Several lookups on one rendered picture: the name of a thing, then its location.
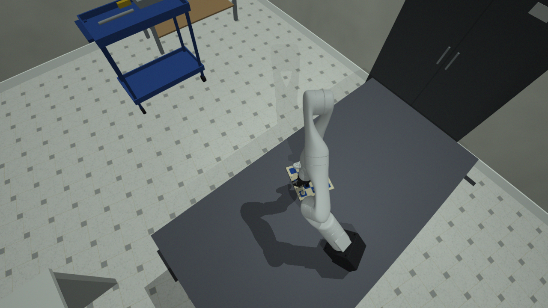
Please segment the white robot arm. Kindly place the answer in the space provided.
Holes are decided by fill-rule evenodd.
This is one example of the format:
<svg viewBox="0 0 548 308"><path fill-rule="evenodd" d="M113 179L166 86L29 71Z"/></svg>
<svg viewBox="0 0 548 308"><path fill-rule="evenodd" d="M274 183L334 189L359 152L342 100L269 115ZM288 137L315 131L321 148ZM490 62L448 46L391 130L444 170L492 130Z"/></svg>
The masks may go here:
<svg viewBox="0 0 548 308"><path fill-rule="evenodd" d="M308 195L300 205L304 218L315 227L337 251L351 244L349 236L331 211L329 194L329 150L323 140L325 130L334 109L334 94L331 90L305 90L303 114L305 145L300 161L293 164L299 169L299 178L311 181L315 196ZM313 115L321 115L314 124Z"/></svg>

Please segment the blue and cream chessboard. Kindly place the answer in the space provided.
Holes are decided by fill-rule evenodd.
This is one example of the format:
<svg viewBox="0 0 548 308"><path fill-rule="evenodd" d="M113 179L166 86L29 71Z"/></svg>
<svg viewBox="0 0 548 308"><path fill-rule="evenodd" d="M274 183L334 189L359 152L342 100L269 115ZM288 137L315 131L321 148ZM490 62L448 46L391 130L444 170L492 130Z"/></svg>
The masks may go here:
<svg viewBox="0 0 548 308"><path fill-rule="evenodd" d="M293 180L295 181L298 178L299 169L294 169L293 166L288 166L286 167L286 171L289 174L291 181ZM295 188L296 194L298 195L300 201L303 200L308 195L315 195L315 192L313 191L314 189L313 184L311 182L309 183L309 187L306 187L306 186L303 187L303 189L304 188L306 189L305 195L301 195L301 191L303 191L303 189L299 189L299 187L295 187L295 186L293 187ZM331 184L331 181L329 179L329 190L332 190L332 189L334 189L334 187Z"/></svg>

